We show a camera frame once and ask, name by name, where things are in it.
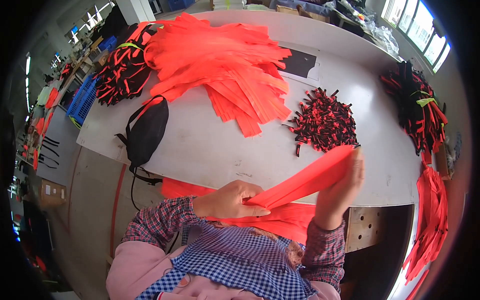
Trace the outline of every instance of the blue plastic crate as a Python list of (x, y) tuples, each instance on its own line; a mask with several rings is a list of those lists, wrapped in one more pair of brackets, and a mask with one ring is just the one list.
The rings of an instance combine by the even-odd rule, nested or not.
[(74, 118), (80, 125), (83, 125), (88, 111), (96, 99), (95, 82), (98, 78), (93, 80), (92, 77), (93, 75), (89, 75), (85, 79), (67, 110), (67, 117)]
[(108, 49), (109, 52), (112, 52), (116, 44), (117, 39), (115, 38), (115, 36), (111, 36), (107, 39), (104, 39), (100, 44), (98, 44), (98, 48), (101, 51)]
[(195, 0), (168, 0), (168, 6), (172, 12), (186, 9), (194, 3)]

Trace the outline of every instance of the plaid shirt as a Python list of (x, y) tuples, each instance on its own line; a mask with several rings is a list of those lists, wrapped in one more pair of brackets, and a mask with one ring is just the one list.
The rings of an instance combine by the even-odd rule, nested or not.
[[(175, 232), (186, 225), (197, 224), (204, 218), (193, 211), (195, 197), (165, 199), (156, 207), (140, 210), (128, 224), (121, 242), (138, 240), (160, 247), (165, 251)], [(327, 231), (310, 222), (307, 244), (302, 258), (302, 277), (332, 285), (340, 293), (340, 280), (344, 275), (345, 222), (337, 229)]]

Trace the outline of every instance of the woman's left hand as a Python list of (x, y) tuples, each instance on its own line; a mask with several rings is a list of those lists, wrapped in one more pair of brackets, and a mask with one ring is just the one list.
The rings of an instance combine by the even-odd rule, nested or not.
[(235, 180), (208, 195), (193, 200), (197, 216), (212, 216), (219, 219), (244, 216), (265, 216), (270, 211), (258, 205), (244, 205), (243, 199), (252, 198), (263, 192), (258, 185)]

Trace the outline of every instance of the pink jacket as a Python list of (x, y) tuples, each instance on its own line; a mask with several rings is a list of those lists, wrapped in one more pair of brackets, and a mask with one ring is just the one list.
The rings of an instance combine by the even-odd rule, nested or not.
[[(165, 252), (142, 241), (126, 241), (115, 251), (115, 259), (107, 277), (107, 291), (111, 300), (133, 300), (153, 282), (173, 268), (170, 258), (178, 256), (185, 246), (173, 253)], [(311, 281), (318, 291), (309, 300), (340, 300), (333, 286)], [(171, 293), (163, 293), (162, 300), (260, 300), (261, 297), (242, 289), (229, 289), (202, 276), (187, 274)]]

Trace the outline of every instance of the woman's right hand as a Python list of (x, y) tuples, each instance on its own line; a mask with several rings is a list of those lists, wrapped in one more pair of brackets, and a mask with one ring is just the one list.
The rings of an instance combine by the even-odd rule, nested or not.
[(357, 197), (365, 180), (365, 162), (361, 147), (353, 150), (344, 178), (320, 191), (314, 222), (324, 230), (333, 230), (342, 224), (343, 214)]
[(193, 210), (197, 216), (212, 216), (219, 219), (244, 216), (265, 216), (270, 211), (258, 205), (244, 205), (243, 199), (252, 198), (263, 192), (258, 185), (235, 180), (224, 187), (195, 198)]

